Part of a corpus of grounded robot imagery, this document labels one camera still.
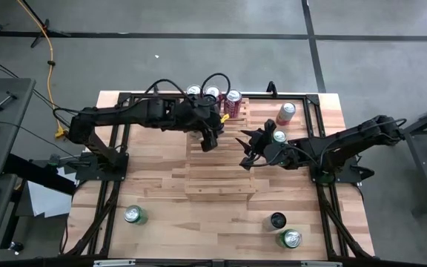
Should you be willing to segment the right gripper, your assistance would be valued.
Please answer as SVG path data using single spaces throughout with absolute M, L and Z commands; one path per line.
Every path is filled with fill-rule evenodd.
M 258 128 L 254 131 L 241 130 L 242 133 L 249 136 L 247 142 L 236 139 L 243 147 L 245 157 L 240 162 L 245 170 L 256 167 L 265 167 L 267 165 L 279 165 L 289 158 L 292 151 L 290 145 L 286 143 L 273 142 L 272 134 L 277 129 L 274 120 L 268 119 L 264 128 Z

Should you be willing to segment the slatted wooden shelf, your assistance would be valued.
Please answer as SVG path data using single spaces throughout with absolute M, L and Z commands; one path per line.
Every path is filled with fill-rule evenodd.
M 218 146 L 203 152 L 200 141 L 187 137 L 185 194 L 191 201 L 247 201 L 255 193 L 254 175 L 239 163 L 245 156 L 236 139 L 248 141 L 241 130 L 249 128 L 249 99 L 244 98 L 235 119 L 225 121 Z

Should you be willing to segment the silver and red can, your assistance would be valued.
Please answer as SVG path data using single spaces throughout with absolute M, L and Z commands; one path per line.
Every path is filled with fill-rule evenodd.
M 287 125 L 296 113 L 296 106 L 292 102 L 282 104 L 276 117 L 278 125 Z

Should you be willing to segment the black support beam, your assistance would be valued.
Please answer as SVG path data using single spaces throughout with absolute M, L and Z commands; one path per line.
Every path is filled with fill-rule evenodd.
M 3 172 L 5 174 L 15 174 L 22 179 L 67 195 L 73 195 L 76 190 L 73 181 L 13 154 L 7 157 Z

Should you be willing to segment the white paper sheets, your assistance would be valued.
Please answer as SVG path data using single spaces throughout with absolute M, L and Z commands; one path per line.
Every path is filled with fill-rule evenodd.
M 43 215 L 44 218 L 69 214 L 72 196 L 64 194 L 34 182 L 27 183 L 33 215 Z

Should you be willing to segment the black tripod stand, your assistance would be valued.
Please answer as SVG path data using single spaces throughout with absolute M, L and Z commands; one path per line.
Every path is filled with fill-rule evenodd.
M 30 47 L 34 48 L 43 38 L 48 37 L 49 34 L 56 34 L 58 36 L 71 37 L 69 33 L 55 30 L 50 27 L 50 20 L 45 19 L 42 21 L 33 8 L 27 3 L 26 0 L 16 0 L 24 11 L 30 16 L 30 18 L 36 23 L 39 28 L 39 33 L 36 35 L 36 38 L 31 43 Z

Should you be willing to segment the black metal table frame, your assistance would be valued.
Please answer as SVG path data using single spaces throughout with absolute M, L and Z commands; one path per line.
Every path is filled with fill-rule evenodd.
M 337 95 L 246 93 L 251 122 L 260 128 L 282 104 L 297 109 L 284 131 L 291 139 L 325 136 L 345 127 Z M 116 207 L 87 245 L 91 254 L 111 258 L 192 258 L 215 260 L 324 260 L 330 253 L 350 255 L 344 239 L 320 210 L 317 187 L 309 170 L 253 168 L 256 193 L 247 201 L 191 201 L 185 194 L 188 133 L 158 131 L 134 125 L 97 130 L 110 144 L 125 143 L 126 177 L 116 184 L 92 180 L 73 198 L 68 217 L 66 252 L 72 252 L 102 209 L 110 192 L 119 192 Z M 138 205 L 148 213 L 144 225 L 125 221 L 124 212 Z M 284 228 L 265 231 L 262 221 L 274 212 L 286 216 Z M 282 248 L 276 235 L 297 230 L 302 242 Z

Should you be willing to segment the silver metal bracket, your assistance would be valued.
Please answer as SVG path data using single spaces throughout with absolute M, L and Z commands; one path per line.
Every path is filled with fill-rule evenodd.
M 301 261 L 301 267 L 343 267 L 340 262 L 331 262 L 331 261 L 316 261 L 316 260 L 308 260 Z
M 135 267 L 135 260 L 126 259 L 110 259 L 110 260 L 95 260 L 93 267 Z

